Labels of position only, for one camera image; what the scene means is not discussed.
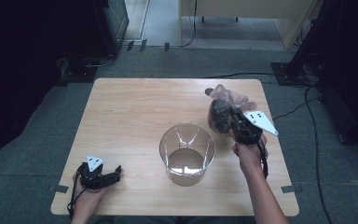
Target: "carpeted floor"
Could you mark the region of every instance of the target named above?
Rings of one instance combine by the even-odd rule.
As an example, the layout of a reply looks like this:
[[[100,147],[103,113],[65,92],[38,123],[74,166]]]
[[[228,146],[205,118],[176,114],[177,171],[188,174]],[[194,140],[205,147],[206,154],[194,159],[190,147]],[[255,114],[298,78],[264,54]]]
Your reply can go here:
[[[289,62],[291,51],[242,49],[177,49],[139,47],[123,49],[97,77],[214,77],[234,73],[271,73],[271,62]],[[316,157],[325,207],[333,223],[358,223],[358,147],[339,142],[335,123],[323,102],[305,103],[305,87],[282,87],[271,75],[238,75],[263,82],[273,118],[280,132],[283,156],[296,187],[299,214],[291,223],[328,223],[316,177]],[[69,223],[54,216],[51,185],[62,169],[88,101],[91,83],[54,87],[34,112],[25,131],[0,150],[0,223]],[[311,89],[308,99],[319,99]],[[91,223],[102,217],[94,217]]]

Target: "tape piece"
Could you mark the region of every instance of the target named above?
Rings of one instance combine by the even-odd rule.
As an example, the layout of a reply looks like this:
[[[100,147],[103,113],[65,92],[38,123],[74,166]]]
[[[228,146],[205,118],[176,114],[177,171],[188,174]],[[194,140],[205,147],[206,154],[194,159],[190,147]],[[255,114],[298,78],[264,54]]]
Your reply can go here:
[[[127,51],[130,51],[130,50],[132,50],[132,47],[133,47],[133,43],[134,43],[135,41],[131,41],[130,42],[130,44],[127,46]]]
[[[170,43],[165,43],[164,51],[170,50]]]
[[[48,188],[48,191],[66,193],[66,191],[68,191],[68,189],[69,189],[69,187],[62,186],[62,185],[50,185],[50,188]]]
[[[284,186],[284,187],[281,187],[281,190],[283,193],[302,192],[301,186]]]
[[[142,51],[145,50],[145,48],[146,48],[146,42],[147,42],[147,39],[144,39],[144,40],[142,41],[142,45],[141,45],[141,50],[140,50],[140,52],[142,52]]]

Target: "transparent plastic bag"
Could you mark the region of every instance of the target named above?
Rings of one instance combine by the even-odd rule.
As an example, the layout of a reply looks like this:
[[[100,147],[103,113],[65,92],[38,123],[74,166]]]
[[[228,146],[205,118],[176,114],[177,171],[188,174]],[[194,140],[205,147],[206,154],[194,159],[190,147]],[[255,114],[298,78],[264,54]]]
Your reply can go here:
[[[209,96],[213,100],[209,106],[208,124],[212,130],[221,134],[229,133],[228,119],[231,107],[240,108],[242,111],[254,110],[257,107],[255,102],[249,102],[247,96],[228,90],[222,84],[217,85]]]

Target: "desk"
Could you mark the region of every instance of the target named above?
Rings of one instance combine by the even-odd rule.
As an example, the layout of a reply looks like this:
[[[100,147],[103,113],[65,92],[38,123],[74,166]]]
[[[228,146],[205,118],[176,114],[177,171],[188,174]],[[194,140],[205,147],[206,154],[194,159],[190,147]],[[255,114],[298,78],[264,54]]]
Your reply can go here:
[[[179,45],[182,17],[194,16],[196,0],[179,0]],[[322,0],[197,0],[197,16],[274,19],[286,49],[290,49],[304,22],[316,19]]]
[[[86,156],[103,158],[103,174],[122,165],[121,181],[108,191],[96,211],[99,215],[146,216],[253,216],[253,208],[231,147],[231,138],[214,133],[207,114],[212,99],[205,89],[223,84],[257,102],[270,118],[258,80],[100,78],[94,83],[60,185],[51,206],[67,215],[72,175]],[[207,131],[215,143],[215,157],[202,180],[191,187],[173,184],[159,155],[159,141],[178,123],[193,123]],[[278,137],[266,133],[268,182],[287,216],[298,213],[296,195],[282,193],[292,185]]]

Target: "person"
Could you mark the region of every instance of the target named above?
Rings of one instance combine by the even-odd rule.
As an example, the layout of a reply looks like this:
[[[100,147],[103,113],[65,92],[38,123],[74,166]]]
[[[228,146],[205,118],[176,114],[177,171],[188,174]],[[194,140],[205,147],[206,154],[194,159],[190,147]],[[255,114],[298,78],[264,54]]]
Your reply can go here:
[[[235,140],[232,131],[230,131],[230,135]],[[264,134],[261,136],[261,140],[264,144],[267,143],[267,138]],[[289,223],[287,218],[284,216],[275,196],[273,195],[266,178],[264,177],[261,167],[260,151],[257,145],[246,146],[236,142],[232,147],[232,150],[240,159],[240,168],[246,178],[246,182],[248,183],[248,189],[255,212],[256,223]],[[77,181],[78,184],[76,187],[76,194],[82,190],[82,187],[79,184],[79,180]],[[97,208],[103,195],[107,191],[108,188],[101,189],[98,192],[84,191],[83,194],[76,200],[72,223],[87,223]],[[175,221],[175,218],[171,218],[169,220],[170,223],[175,223]]]

